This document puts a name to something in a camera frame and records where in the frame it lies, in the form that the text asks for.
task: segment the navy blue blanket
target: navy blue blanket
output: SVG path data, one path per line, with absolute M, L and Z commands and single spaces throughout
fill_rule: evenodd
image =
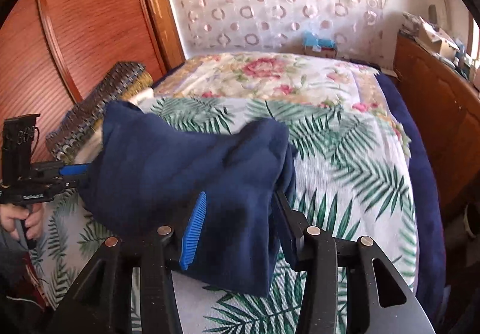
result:
M 295 169 L 286 125 L 248 123 L 235 135 L 179 132 L 123 101 L 108 104 L 103 150 L 79 189 L 94 218 L 121 237 L 168 224 L 179 204 L 207 195 L 190 277 L 234 292 L 267 296 L 279 242 L 275 187 L 289 200 Z
M 393 116 L 412 140 L 409 174 L 417 214 L 419 268 L 417 299 L 430 320 L 442 301 L 446 255 L 435 177 L 420 132 L 393 82 L 385 74 L 376 77 Z

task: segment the wooden wardrobe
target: wooden wardrobe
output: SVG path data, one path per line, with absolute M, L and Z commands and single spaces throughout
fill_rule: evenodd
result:
M 45 135 L 117 61 L 154 80 L 184 61 L 169 0 L 19 0 L 0 29 L 0 124 L 41 113 L 33 159 L 48 159 Z

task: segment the human hand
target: human hand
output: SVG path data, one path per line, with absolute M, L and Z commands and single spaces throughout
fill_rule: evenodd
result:
M 27 239 L 37 239 L 43 232 L 43 215 L 45 209 L 42 203 L 32 205 L 32 213 L 28 209 L 13 204 L 0 204 L 0 224 L 15 240 L 19 240 L 15 228 L 15 219 L 25 220 Z

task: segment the cardboard box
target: cardboard box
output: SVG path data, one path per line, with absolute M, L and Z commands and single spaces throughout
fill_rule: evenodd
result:
M 453 62 L 459 49 L 443 29 L 435 31 L 430 24 L 423 21 L 418 33 L 418 39 L 424 47 Z
M 328 47 L 303 46 L 303 54 L 309 55 L 309 56 L 315 56 L 317 58 L 335 59 L 337 57 L 337 50 L 335 48 L 328 48 Z

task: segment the palm leaf pattern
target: palm leaf pattern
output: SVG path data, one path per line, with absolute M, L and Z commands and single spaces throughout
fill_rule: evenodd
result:
M 250 100 L 247 104 L 246 115 L 251 120 L 273 118 L 282 123 L 288 123 L 301 120 L 306 116 L 326 116 L 328 120 L 332 120 L 334 117 L 341 119 L 342 111 L 341 105 L 333 108 L 319 108 L 285 101 Z
M 226 107 L 215 98 L 161 98 L 151 108 L 165 122 L 179 131 L 229 133 L 233 123 Z
M 371 131 L 370 120 L 371 118 L 353 115 L 341 122 L 337 130 L 337 139 L 329 148 L 330 164 L 338 164 L 373 150 L 377 142 Z
M 343 108 L 335 105 L 319 108 L 284 101 L 252 100 L 247 115 L 253 119 L 273 118 L 290 130 L 290 142 L 302 160 L 314 158 L 316 152 L 331 164 L 368 153 L 377 144 L 371 119 L 350 114 L 342 119 Z
M 403 228 L 400 230 L 400 236 L 403 243 L 400 247 L 400 250 L 402 251 L 400 259 L 407 269 L 400 270 L 400 274 L 405 279 L 410 289 L 413 290 L 415 270 L 417 266 L 417 224 L 415 220 L 415 206 L 412 203 L 410 196 L 407 196 L 403 208 Z
M 390 215 L 398 206 L 403 210 L 410 200 L 409 184 L 401 176 L 395 165 L 386 161 L 362 159 L 361 157 L 344 159 L 334 166 L 334 180 L 343 185 L 352 185 L 356 197 L 366 204 L 365 212 L 381 204 L 376 220 L 390 208 Z
M 354 239 L 360 220 L 351 224 L 351 200 L 345 211 L 338 212 L 338 194 L 328 199 L 327 194 L 317 195 L 314 191 L 311 197 L 304 192 L 293 208 L 301 211 L 310 224 L 332 232 L 334 236 Z M 338 327 L 341 334 L 346 327 L 346 291 L 347 281 L 344 269 L 338 273 Z M 240 295 L 224 291 L 212 286 L 204 289 L 223 291 L 224 295 L 217 300 L 210 316 L 205 316 L 214 326 L 204 332 L 219 332 L 222 334 L 243 334 L 246 332 L 261 333 L 291 333 L 295 332 L 299 312 L 302 306 L 303 289 L 306 273 L 295 273 L 285 262 L 280 252 L 275 266 L 274 278 L 270 294 L 266 298 L 250 295 Z
M 80 233 L 81 240 L 77 243 L 80 245 L 82 257 L 89 260 L 103 241 L 113 234 L 104 225 L 95 221 L 91 214 L 88 213 L 85 218 L 88 221 Z
M 60 262 L 65 256 L 68 240 L 67 231 L 63 225 L 61 206 L 58 206 L 53 212 L 52 217 L 49 219 L 48 227 L 49 239 L 47 248 L 49 257 L 53 257 L 54 260 Z
M 78 203 L 78 192 L 76 189 L 67 189 L 58 201 L 55 211 L 61 216 L 71 216 L 75 213 Z
M 63 262 L 63 259 L 59 259 L 57 261 L 49 282 L 49 286 L 46 290 L 46 296 L 51 306 L 54 308 L 58 307 L 58 304 L 67 293 L 75 278 L 78 276 L 78 273 L 78 270 L 75 268 L 67 268 L 67 265 L 65 262 Z
M 37 240 L 37 247 L 33 250 L 30 250 L 30 260 L 32 261 L 32 265 L 35 268 L 35 271 L 40 277 L 44 275 L 42 263 L 47 248 L 47 241 L 47 236 L 43 234 Z

